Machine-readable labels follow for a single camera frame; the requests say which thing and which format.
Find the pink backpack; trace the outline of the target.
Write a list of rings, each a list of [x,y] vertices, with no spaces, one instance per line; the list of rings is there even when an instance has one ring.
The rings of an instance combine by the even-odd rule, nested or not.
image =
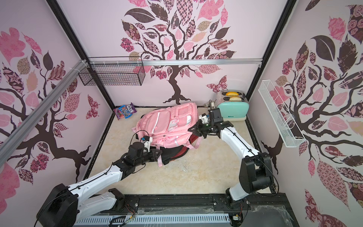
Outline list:
[[[199,120],[197,104],[190,102],[165,109],[153,110],[137,122],[132,128],[139,138],[153,138],[151,147],[174,148],[186,146],[191,148],[189,138],[193,135],[188,129]],[[157,160],[161,167],[161,157]]]

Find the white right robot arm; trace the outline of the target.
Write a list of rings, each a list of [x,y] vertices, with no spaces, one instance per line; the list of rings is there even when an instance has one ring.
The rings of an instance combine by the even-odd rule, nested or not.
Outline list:
[[[230,122],[203,124],[201,120],[198,120],[188,131],[203,138],[208,135],[216,135],[241,160],[239,183],[229,188],[227,192],[230,199],[234,201],[244,199],[250,194],[277,183],[273,175],[272,160],[269,154],[260,152],[248,144]]]

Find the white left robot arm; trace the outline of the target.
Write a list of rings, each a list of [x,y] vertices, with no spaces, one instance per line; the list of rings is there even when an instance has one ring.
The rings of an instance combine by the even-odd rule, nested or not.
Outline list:
[[[36,215],[43,227],[72,227],[76,222],[101,211],[124,208],[125,196],[113,188],[101,195],[96,193],[119,182],[135,172],[137,166],[156,161],[159,149],[150,149],[146,143],[135,142],[129,151],[106,170],[69,186],[55,186]]]

